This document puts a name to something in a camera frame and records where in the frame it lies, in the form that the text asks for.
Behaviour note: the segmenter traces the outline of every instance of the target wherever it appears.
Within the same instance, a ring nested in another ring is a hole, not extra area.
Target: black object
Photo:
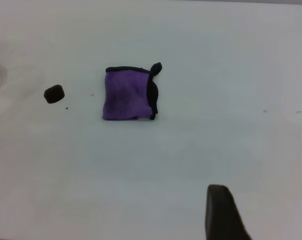
[[[43,96],[48,104],[54,104],[65,97],[65,92],[61,85],[55,85],[45,90]]]
[[[226,186],[207,188],[205,232],[207,240],[251,240]]]

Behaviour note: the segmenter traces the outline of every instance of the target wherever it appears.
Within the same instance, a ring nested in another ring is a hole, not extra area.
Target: black trim
[[[137,72],[141,72],[141,73],[146,73],[149,74],[150,71],[143,69],[142,67],[135,67],[135,66],[111,66],[108,67],[105,72],[109,73],[109,72],[119,72],[119,71],[125,71],[125,70],[133,70],[133,71],[137,71]]]
[[[146,85],[146,98],[147,103],[152,109],[152,115],[150,116],[151,120],[156,118],[156,114],[158,114],[157,101],[159,97],[159,90],[157,85],[153,82],[153,77],[158,75],[158,73],[162,70],[161,62],[154,64],[151,67],[150,75],[147,79]]]

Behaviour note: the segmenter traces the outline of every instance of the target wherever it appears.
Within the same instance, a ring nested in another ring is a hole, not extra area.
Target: black clay piece
[[[48,104],[54,104],[65,97],[65,92],[61,85],[55,85],[45,90],[43,96]]]
[[[205,232],[207,240],[251,240],[226,186],[207,188]]]

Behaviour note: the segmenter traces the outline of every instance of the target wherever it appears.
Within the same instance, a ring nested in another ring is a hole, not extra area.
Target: purple cloth
[[[111,71],[105,76],[104,120],[149,118],[147,99],[149,74],[134,70]]]
[[[108,67],[105,76],[104,120],[154,120],[158,113],[158,87],[153,82],[162,69],[160,62],[150,71],[131,66]]]

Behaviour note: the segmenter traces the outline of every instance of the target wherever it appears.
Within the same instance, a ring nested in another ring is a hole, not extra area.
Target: tabletop
[[[102,120],[105,69],[158,62],[156,119]],[[209,184],[302,240],[302,6],[0,1],[0,239],[203,240]]]

